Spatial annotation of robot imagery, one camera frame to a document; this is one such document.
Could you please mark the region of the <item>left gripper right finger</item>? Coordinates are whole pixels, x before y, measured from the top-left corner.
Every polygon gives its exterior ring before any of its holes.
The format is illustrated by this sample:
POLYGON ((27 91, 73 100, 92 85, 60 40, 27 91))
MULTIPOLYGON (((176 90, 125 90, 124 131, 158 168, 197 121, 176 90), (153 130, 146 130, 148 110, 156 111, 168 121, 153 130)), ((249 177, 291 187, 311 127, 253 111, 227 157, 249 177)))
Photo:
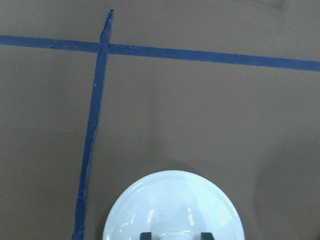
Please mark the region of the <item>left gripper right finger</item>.
POLYGON ((214 240, 214 236, 211 232, 202 232, 200 234, 201 240, 214 240))

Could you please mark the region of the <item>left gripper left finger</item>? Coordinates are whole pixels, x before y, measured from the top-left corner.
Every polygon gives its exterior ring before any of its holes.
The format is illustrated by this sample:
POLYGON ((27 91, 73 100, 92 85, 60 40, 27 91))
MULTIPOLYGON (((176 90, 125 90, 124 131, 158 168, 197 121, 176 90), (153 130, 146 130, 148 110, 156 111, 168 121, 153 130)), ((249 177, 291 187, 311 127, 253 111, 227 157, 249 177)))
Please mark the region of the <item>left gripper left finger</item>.
POLYGON ((142 232, 139 236, 139 240, 152 240, 151 232, 142 232))

